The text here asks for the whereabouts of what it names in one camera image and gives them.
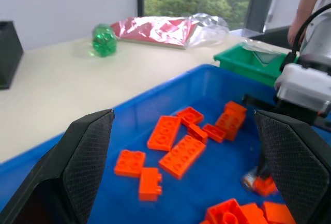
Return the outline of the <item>clear plastic sheet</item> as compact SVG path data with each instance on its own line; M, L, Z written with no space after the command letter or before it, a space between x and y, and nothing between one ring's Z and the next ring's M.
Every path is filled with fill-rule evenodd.
M267 66L282 57L282 53L259 46L259 41L245 40L241 43L243 49L252 52L253 56L263 65Z

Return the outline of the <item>green plastic bottle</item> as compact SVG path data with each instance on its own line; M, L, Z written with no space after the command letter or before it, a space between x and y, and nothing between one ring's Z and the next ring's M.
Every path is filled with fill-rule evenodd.
M92 32L92 46L100 57L107 57L117 50L117 38L109 25L98 24Z

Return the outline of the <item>black square box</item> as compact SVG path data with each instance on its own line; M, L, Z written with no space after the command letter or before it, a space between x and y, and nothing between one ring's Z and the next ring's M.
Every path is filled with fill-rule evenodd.
M9 89L24 54L12 21L0 21L0 90Z

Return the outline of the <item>black side counter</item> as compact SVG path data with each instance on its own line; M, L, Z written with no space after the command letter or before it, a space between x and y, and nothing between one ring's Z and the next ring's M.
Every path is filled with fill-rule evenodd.
M289 26L283 26L268 29L264 33L250 37L250 39L291 50L292 46L288 42L289 28Z

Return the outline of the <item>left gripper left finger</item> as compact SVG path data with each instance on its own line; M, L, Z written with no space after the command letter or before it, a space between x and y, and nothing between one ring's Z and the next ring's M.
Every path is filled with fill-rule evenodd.
M0 212L0 224L87 224L114 119L108 109L72 122Z

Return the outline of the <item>blue plastic bin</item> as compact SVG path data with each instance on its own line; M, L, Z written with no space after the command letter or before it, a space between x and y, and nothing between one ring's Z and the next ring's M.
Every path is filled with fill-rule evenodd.
M233 144L210 143L181 180L163 172L164 192L156 203L140 202L138 180L115 175L114 166L125 148L144 152L147 166L157 164L162 152L149 150L147 138L163 115L172 116L191 106L207 123L216 119L227 101L240 103L248 94L270 102L274 93L257 81L202 65L116 106L106 165L87 224L197 224L208 206L222 200L261 204L261 197L239 183L253 167L262 145L252 107ZM63 134L0 166L0 212Z

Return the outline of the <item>clear plastic bag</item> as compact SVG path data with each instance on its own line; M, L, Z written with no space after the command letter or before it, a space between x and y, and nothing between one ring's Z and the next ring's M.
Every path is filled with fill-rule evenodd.
M187 17L198 22L197 29L187 48L220 44L229 32L226 21L221 17L210 16L205 13L197 13Z

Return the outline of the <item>red folder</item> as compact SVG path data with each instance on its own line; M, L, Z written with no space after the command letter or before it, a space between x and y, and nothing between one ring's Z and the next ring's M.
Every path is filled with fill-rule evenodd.
M197 29L191 17L129 17L110 25L117 39L184 50Z

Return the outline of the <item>green plastic tray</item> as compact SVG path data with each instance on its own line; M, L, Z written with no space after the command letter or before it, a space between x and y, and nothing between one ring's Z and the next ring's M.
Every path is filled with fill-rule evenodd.
M281 75L280 66L286 58L282 57L263 66L252 54L242 48L241 43L214 56L214 60L219 62L219 67L239 74L241 76L258 81L270 87L274 86L275 81Z

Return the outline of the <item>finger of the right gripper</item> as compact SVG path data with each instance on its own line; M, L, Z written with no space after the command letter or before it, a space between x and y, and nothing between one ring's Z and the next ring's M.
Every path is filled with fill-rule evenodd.
M261 152L259 155L259 160L257 165L257 177L270 177L270 172L267 166L267 161L263 147L261 147Z

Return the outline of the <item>person bare hand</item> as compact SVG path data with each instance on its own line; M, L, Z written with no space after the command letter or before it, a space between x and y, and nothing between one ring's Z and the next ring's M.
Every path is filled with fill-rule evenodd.
M300 30L302 24L303 23L301 20L295 19L293 21L292 25L290 26L289 31L288 31L288 42L291 46L294 44L296 35L297 35L298 31Z

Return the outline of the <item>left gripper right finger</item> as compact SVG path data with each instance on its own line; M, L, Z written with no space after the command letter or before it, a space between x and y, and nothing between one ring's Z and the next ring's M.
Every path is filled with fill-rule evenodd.
M268 171L296 224L331 224L331 146L300 120L254 116Z

